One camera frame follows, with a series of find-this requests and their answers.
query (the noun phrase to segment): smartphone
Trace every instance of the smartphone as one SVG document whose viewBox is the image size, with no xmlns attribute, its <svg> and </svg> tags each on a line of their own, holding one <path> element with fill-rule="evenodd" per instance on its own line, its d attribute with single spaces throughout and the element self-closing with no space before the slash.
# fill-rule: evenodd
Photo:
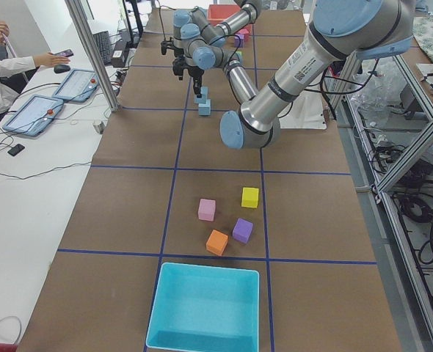
<svg viewBox="0 0 433 352">
<path fill-rule="evenodd" d="M 73 52 L 71 51 L 71 49 L 67 49 L 64 51 L 60 51 L 59 53 L 54 54 L 56 56 L 64 56 L 64 57 L 70 57 L 73 56 Z"/>
<path fill-rule="evenodd" d="M 16 156 L 21 152 L 25 147 L 22 144 L 17 143 L 14 147 L 12 147 L 10 150 L 8 150 L 8 154 L 12 156 Z"/>
</svg>

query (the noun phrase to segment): white sleeve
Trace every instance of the white sleeve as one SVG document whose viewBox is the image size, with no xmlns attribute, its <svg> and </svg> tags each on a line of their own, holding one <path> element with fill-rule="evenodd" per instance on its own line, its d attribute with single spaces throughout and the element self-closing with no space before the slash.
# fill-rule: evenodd
<svg viewBox="0 0 433 352">
<path fill-rule="evenodd" d="M 32 56 L 0 60 L 0 77 L 10 77 L 16 73 L 32 70 L 34 68 L 35 64 Z"/>
</svg>

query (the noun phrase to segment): tablet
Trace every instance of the tablet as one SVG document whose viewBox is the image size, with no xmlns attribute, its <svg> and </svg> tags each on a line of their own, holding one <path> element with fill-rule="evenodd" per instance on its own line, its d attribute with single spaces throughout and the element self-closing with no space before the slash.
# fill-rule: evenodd
<svg viewBox="0 0 433 352">
<path fill-rule="evenodd" d="M 63 99 L 66 103 L 83 103 L 98 87 L 98 77 L 94 71 L 75 68 L 59 85 L 52 97 Z"/>
<path fill-rule="evenodd" d="M 46 129 L 63 109 L 63 100 L 33 95 L 3 126 L 5 131 L 36 136 Z"/>
</svg>

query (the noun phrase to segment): keyboard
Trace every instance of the keyboard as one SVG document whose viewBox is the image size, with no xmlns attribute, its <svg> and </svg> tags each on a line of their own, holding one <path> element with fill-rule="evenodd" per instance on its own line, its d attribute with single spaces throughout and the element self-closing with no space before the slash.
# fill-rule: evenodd
<svg viewBox="0 0 433 352">
<path fill-rule="evenodd" d="M 110 64 L 112 55 L 112 44 L 109 37 L 109 32 L 102 31 L 99 33 L 94 33 L 92 36 L 94 37 L 94 41 L 96 42 L 103 63 L 105 65 Z"/>
</svg>

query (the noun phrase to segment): light blue plastic tray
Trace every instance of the light blue plastic tray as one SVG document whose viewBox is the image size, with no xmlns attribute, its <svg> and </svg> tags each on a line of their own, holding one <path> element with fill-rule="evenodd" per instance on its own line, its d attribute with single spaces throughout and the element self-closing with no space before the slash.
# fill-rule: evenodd
<svg viewBox="0 0 433 352">
<path fill-rule="evenodd" d="M 146 345 L 185 352 L 258 352 L 259 273 L 163 264 Z"/>
</svg>

